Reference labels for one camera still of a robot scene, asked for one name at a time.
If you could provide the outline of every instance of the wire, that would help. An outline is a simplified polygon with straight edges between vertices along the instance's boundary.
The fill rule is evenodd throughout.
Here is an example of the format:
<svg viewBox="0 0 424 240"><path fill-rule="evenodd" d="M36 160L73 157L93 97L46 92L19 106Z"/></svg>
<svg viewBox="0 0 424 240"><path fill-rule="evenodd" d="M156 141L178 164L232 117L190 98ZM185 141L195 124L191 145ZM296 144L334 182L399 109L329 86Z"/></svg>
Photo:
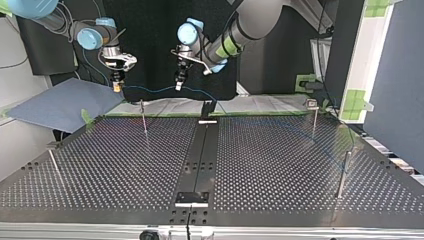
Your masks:
<svg viewBox="0 0 424 240"><path fill-rule="evenodd" d="M324 13L325 13L325 7L326 6L327 6L327 0L324 0L324 5L322 6L322 12L321 12L321 16L319 18L319 23L318 23L319 24L318 25L318 34L321 31L322 20L324 18ZM345 124L345 125L347 125L346 123L344 123L343 121L340 120L340 113L336 109L336 105L333 102L333 98L331 97L330 92L328 91L328 88L327 88L327 85L326 85L326 81L325 81L325 76L322 73L322 68L321 68L321 66L322 66L321 65L321 48L319 47L319 40L320 40L320 37L318 36L317 37L317 55L318 55L319 71L320 71L320 75L322 77L322 83L324 85L324 90L325 90L325 93L327 94L328 101L330 101L331 105L333 106L333 110L336 113L336 116L337 116L338 121L341 122L341 123L343 123L343 124ZM347 127L349 128L349 136L350 136L350 139L352 141L352 146L351 146L351 149L350 149L350 152L352 152L353 149L355 148L355 138L353 137L352 129L349 126L347 126Z"/></svg>
<svg viewBox="0 0 424 240"><path fill-rule="evenodd" d="M16 119L11 119L10 121L0 124L0 127L6 126L7 124L12 123L14 121L16 121Z"/></svg>
<svg viewBox="0 0 424 240"><path fill-rule="evenodd" d="M100 12L99 5L97 4L96 0L93 0L94 5L96 5L97 12L99 13L99 17L102 17L102 13Z"/></svg>
<svg viewBox="0 0 424 240"><path fill-rule="evenodd" d="M75 28L73 29L74 32L71 33L70 30L72 29L72 26L74 25L74 18L72 17L72 13L71 10L69 10L69 8L63 3L63 2L59 2L59 4L66 10L66 12L68 13L69 19L68 19L68 24L67 24L67 32L69 33L69 37L68 37L68 42L72 43L74 41L74 35L75 35Z"/></svg>
<svg viewBox="0 0 424 240"><path fill-rule="evenodd" d="M6 17L7 23L15 30L16 33L21 34L21 32L13 25L13 23L9 20L8 17Z"/></svg>
<svg viewBox="0 0 424 240"><path fill-rule="evenodd" d="M26 61L28 61L28 56L20 63L14 64L14 65L10 65L10 66L4 66L4 67L0 67L0 70L3 69L8 69L8 68L14 68L14 67L18 67L21 66L22 64L24 64Z"/></svg>
<svg viewBox="0 0 424 240"><path fill-rule="evenodd" d="M227 112L225 111L225 109L224 109L224 107L221 105L221 103L219 103L219 101L218 101L216 98L214 98L211 94L209 94L208 92L205 92L205 91L200 90L200 89L192 89L192 88L185 87L185 86L183 86L182 88L183 88L183 89L187 89L187 90L192 91L192 92L200 92L200 93L203 93L204 95L206 95L206 96L208 96L210 99L212 99L212 101L216 102L216 103L219 105L219 107L222 109L222 111L223 111L225 114L227 114Z"/></svg>
<svg viewBox="0 0 424 240"><path fill-rule="evenodd" d="M97 69L96 67L94 67L91 63L90 63L90 61L88 61L88 59L87 59L87 56L85 55L85 49L83 48L82 49L82 55L84 56L84 60L85 60L85 62L92 68L92 69L94 69L96 72L98 72L100 75L102 75L102 77L105 79L105 83L107 83L107 85L110 87L110 84L109 84L109 79L107 79L107 77L99 70L99 69Z"/></svg>
<svg viewBox="0 0 424 240"><path fill-rule="evenodd" d="M125 33L125 31L127 31L126 28L122 29L118 34L116 34L116 36L112 40L110 40L110 42L117 40L122 34Z"/></svg>
<svg viewBox="0 0 424 240"><path fill-rule="evenodd" d="M324 5L322 6L322 12L321 12L321 16L319 18L319 23L318 23L318 34L320 34L320 32L321 32L322 20L324 18L324 13L325 13L325 7L326 6L327 6L327 0L324 0ZM320 40L320 37L318 36L317 37L317 55L318 55L319 73L320 73L321 78L322 78L322 83L324 85L324 90L325 90L325 93L327 94L328 101L330 101L331 105L333 106L334 112L336 113L337 118L340 118L339 117L339 113L335 109L336 105L334 104L333 99L330 96L330 92L328 91L327 84L326 84L326 81L325 81L325 76L324 76L323 71L322 71L322 65L321 65L322 64L321 63L321 48L319 46L319 40Z"/></svg>
<svg viewBox="0 0 424 240"><path fill-rule="evenodd" d="M89 69L89 67L90 67L90 65L88 65L87 63L84 63L80 58L79 58L79 56L78 56L78 54L77 54L77 50L76 50L76 48L75 48L75 43L72 43L71 44L72 45L72 49L74 50L74 53L75 53L75 58L77 59L77 63L78 63L78 67L77 67L77 71L80 69L80 67L83 67L84 69L85 69L85 71L87 72L87 74L88 74L88 76L90 77L90 81L91 82L94 82L93 81L93 79L94 80L96 80L96 82L97 83L100 83L100 84L104 84L104 85L106 85L106 83L103 81L99 81L97 78L95 78L95 77L93 77L93 74L91 74L91 71L90 71L90 69Z"/></svg>
<svg viewBox="0 0 424 240"><path fill-rule="evenodd" d="M20 32L19 32L19 30L15 27L15 25L13 25L13 23L9 20L9 18L8 17L6 17L6 21L7 21L7 23L15 30L15 32L17 33L17 34L21 34ZM22 65L22 64L24 64L26 61L28 61L28 56L26 56L25 57L25 59L22 61L22 62L20 62L20 63L17 63L17 64L13 64L13 65L10 65L10 66L4 66L4 67L0 67L0 70L2 70L2 69L8 69L8 68L14 68L14 67L18 67L18 66L20 66L20 65Z"/></svg>
<svg viewBox="0 0 424 240"><path fill-rule="evenodd" d="M79 80L81 80L81 76L78 74L78 72L77 72L77 71L74 71L74 73L75 73L75 75L77 75L77 78L78 78Z"/></svg>
<svg viewBox="0 0 424 240"><path fill-rule="evenodd" d="M233 55L231 55L230 53L229 53L229 51L228 51L228 49L227 49L227 47L225 46L225 33L227 32L227 30L231 27L231 23L232 22L234 22L234 21L232 21L233 20L233 17L234 17L234 15L237 13L237 8L235 8L234 10L233 10L233 12L231 13L231 15L230 15L230 17L227 19L227 22L225 23L225 25L224 25L224 29L222 30L222 33L221 33L221 46L222 46L222 49L224 50L224 52L228 55L228 57L236 57L236 56L233 56ZM205 45L205 39L209 39L207 36L206 36L206 34L204 34L204 36L203 36L203 38L202 37L200 37L200 33L199 33L199 29L198 29L198 27L197 26L195 26L194 24L193 24L193 26L196 28L196 31L197 31L197 35L199 36L199 39L200 39L200 48L201 48L201 52L203 52L203 54L205 55L205 57L211 62L211 63L213 63L214 65L217 65L217 66L219 66L219 65L226 65L226 63L217 63L217 62L215 62L215 61L213 61L210 57L209 57L209 55L207 54L207 52L206 52L206 46L210 43L210 42L208 42L206 45ZM237 48L237 51L239 52L239 53L241 53L242 52L242 50L241 50L241 48L238 46L238 44L237 43L235 43L235 42L233 42L233 44L234 44L234 46L236 46L236 48Z"/></svg>
<svg viewBox="0 0 424 240"><path fill-rule="evenodd" d="M142 86L125 86L124 88L139 88L139 89L143 89L146 92L155 94L155 93L165 92L165 91L168 91L170 89L175 89L175 86L170 86L170 87L162 88L162 89L159 89L159 90L150 90L150 89L142 87ZM192 88L185 87L185 86L183 86L182 89L186 89L186 90L189 90L191 92L199 92L199 93L202 93L202 94L208 96L210 99L212 99L212 101L216 102L221 107L222 111L224 111L225 114L227 114L227 112L225 111L225 109L221 105L221 103L219 103L219 101L216 98L214 98L211 94L209 94L208 92L200 90L200 89L192 89Z"/></svg>
<svg viewBox="0 0 424 240"><path fill-rule="evenodd" d="M44 26L44 27L54 34L59 34L59 35L65 34L69 31L69 27L70 27L69 19L66 17L66 14L59 7L56 7L55 10L57 10L60 13L60 15L62 15L63 21L65 21L64 29L62 31L57 31L57 30L50 29L46 26Z"/></svg>

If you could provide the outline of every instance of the blue cloth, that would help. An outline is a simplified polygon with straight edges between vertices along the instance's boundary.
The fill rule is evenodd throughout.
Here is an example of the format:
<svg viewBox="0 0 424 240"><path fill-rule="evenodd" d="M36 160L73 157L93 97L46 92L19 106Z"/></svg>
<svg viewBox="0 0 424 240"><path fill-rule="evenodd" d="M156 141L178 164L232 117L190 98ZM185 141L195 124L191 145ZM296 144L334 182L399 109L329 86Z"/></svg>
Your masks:
<svg viewBox="0 0 424 240"><path fill-rule="evenodd" d="M85 125L81 117L83 109L96 118L112 110L123 99L122 94L113 92L109 87L72 78L13 108L7 115L74 133Z"/></svg>

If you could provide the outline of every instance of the white cable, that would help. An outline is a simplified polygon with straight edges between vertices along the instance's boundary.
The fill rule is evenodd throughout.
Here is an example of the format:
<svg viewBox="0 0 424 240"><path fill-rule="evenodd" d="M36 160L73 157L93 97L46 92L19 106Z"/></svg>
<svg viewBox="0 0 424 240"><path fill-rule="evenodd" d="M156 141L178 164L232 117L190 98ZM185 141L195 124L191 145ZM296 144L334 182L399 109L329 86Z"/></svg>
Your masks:
<svg viewBox="0 0 424 240"><path fill-rule="evenodd" d="M78 78L79 80L81 80L81 76L78 74L78 72L77 72L77 71L74 71L74 73L75 73L75 75L77 75L77 78Z"/></svg>
<svg viewBox="0 0 424 240"><path fill-rule="evenodd" d="M99 5L97 4L96 0L93 0L94 5L96 5L97 12L99 13L99 17L102 17L102 13L100 12Z"/></svg>
<svg viewBox="0 0 424 240"><path fill-rule="evenodd" d="M74 25L74 18L72 17L71 10L69 10L69 8L63 2L59 2L59 5L61 5L65 9L65 11L68 13L69 19L67 19L68 24L67 24L66 29L67 29L67 31L69 31L69 29L72 29L72 27ZM69 43L72 43L74 41L74 33L69 33L69 37L68 37Z"/></svg>
<svg viewBox="0 0 424 240"><path fill-rule="evenodd" d="M66 17L66 14L62 11L62 9L56 7L55 10L57 10L60 13L60 15L62 15L63 21L65 21L65 28L61 32L59 32L59 31L56 31L56 30L52 30L52 29L50 29L46 26L44 26L44 27L54 34L59 34L59 35L65 34L69 29L69 20Z"/></svg>
<svg viewBox="0 0 424 240"><path fill-rule="evenodd" d="M116 34L116 37L114 37L110 42L113 42L116 39L118 39L122 34L124 34L125 31L127 31L126 28L122 29L118 34Z"/></svg>

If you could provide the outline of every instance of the metal bracket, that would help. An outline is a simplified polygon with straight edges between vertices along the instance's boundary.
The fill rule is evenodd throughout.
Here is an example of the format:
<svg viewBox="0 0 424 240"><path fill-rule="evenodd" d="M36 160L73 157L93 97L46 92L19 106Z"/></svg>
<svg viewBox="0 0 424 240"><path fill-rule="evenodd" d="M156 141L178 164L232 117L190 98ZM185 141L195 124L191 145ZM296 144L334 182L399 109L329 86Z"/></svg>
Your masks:
<svg viewBox="0 0 424 240"><path fill-rule="evenodd" d="M143 231L139 237L140 240L170 240L171 233L169 231Z"/></svg>
<svg viewBox="0 0 424 240"><path fill-rule="evenodd" d="M53 151L60 149L62 146L63 146L63 142L51 142L47 144L47 147L46 147L56 171L59 171L60 169L59 169L59 165L57 165L57 161L56 161L56 158L54 157Z"/></svg>
<svg viewBox="0 0 424 240"><path fill-rule="evenodd" d="M369 102L365 102L365 104L364 104L364 110L366 110L368 112L374 112L374 105L372 105Z"/></svg>
<svg viewBox="0 0 424 240"><path fill-rule="evenodd" d="M202 107L202 115L199 124L217 124L218 120L211 118L209 115L215 111L216 102L205 102Z"/></svg>
<svg viewBox="0 0 424 240"><path fill-rule="evenodd" d="M316 99L307 99L306 108L309 111L315 111L315 116L314 116L314 132L315 132L315 129L317 127L317 118L318 118L318 110L319 110L318 101Z"/></svg>
<svg viewBox="0 0 424 240"><path fill-rule="evenodd" d="M207 208L209 206L209 193L180 192L175 201L176 207Z"/></svg>
<svg viewBox="0 0 424 240"><path fill-rule="evenodd" d="M204 229L202 231L202 237L201 240L213 240L214 239L214 232L212 229Z"/></svg>
<svg viewBox="0 0 424 240"><path fill-rule="evenodd" d="M203 66L205 66L206 70L203 72L203 75L209 75L209 74L213 73L212 70L209 68L209 66L205 62L200 61L197 58L192 58L192 57L184 56L182 54L178 54L177 51L175 51L174 49L171 49L171 53L174 54L177 57L184 58L184 59L187 59L187 60L190 60L190 61L193 61L193 62L197 62L197 63L200 63Z"/></svg>

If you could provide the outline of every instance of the metal plate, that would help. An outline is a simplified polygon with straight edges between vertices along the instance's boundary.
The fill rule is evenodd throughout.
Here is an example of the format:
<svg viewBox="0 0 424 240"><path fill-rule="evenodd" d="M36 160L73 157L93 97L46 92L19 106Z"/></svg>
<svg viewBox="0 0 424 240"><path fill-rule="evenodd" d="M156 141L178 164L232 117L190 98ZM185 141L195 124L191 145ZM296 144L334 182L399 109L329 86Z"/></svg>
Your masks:
<svg viewBox="0 0 424 240"><path fill-rule="evenodd" d="M317 124L313 132L312 116L221 118L216 174L197 183L204 187L196 191L209 188L214 198L203 223L424 227L424 188L354 133L345 191L337 199L352 140L332 119L320 116Z"/></svg>
<svg viewBox="0 0 424 240"><path fill-rule="evenodd" d="M169 224L196 119L148 126L145 134L140 118L106 118L54 152L59 172L45 157L8 178L0 221Z"/></svg>

